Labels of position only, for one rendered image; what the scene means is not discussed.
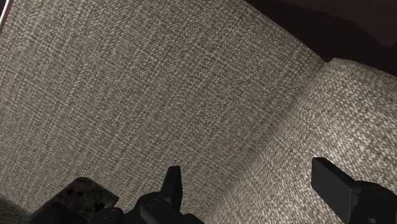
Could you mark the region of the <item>grey woven fabric sofa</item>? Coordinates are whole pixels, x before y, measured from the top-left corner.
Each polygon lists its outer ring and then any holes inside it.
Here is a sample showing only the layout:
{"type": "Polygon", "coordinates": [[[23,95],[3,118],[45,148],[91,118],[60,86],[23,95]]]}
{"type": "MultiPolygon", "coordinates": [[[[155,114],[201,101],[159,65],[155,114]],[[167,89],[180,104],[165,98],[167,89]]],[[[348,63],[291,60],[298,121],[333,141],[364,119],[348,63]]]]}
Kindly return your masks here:
{"type": "Polygon", "coordinates": [[[0,224],[80,176],[132,209],[171,165],[206,224],[342,224],[313,157],[397,194],[397,78],[324,61],[244,0],[13,1],[0,224]]]}

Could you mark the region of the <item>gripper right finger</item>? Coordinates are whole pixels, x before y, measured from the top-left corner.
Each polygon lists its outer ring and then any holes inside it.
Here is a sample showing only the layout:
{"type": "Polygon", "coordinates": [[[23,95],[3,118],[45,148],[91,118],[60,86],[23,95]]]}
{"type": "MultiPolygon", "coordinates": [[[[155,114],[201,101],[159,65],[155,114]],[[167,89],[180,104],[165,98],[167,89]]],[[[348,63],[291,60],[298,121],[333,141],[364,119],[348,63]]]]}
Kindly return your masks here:
{"type": "Polygon", "coordinates": [[[397,194],[353,179],[324,157],[312,159],[311,185],[344,224],[397,224],[397,194]]]}

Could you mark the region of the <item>dark remote control red buttons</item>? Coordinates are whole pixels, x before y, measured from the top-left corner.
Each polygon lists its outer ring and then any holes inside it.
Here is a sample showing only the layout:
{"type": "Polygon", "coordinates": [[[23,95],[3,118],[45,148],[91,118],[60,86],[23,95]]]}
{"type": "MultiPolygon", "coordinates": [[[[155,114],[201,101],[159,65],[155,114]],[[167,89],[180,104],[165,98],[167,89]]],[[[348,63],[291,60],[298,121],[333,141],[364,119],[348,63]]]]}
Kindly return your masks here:
{"type": "Polygon", "coordinates": [[[56,194],[52,200],[60,202],[85,218],[91,218],[101,209],[114,207],[119,197],[95,181],[79,177],[56,194]]]}

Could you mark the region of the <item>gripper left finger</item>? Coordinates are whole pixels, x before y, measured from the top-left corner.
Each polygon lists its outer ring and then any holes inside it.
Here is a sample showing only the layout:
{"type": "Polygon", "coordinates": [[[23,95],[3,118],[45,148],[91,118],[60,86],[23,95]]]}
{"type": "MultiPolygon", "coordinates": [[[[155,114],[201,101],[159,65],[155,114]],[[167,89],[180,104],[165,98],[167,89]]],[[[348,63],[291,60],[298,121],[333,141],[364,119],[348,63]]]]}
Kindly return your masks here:
{"type": "Polygon", "coordinates": [[[118,207],[101,209],[92,224],[205,224],[193,214],[180,212],[182,198],[181,168],[170,166],[159,192],[141,196],[127,213],[118,207]]]}

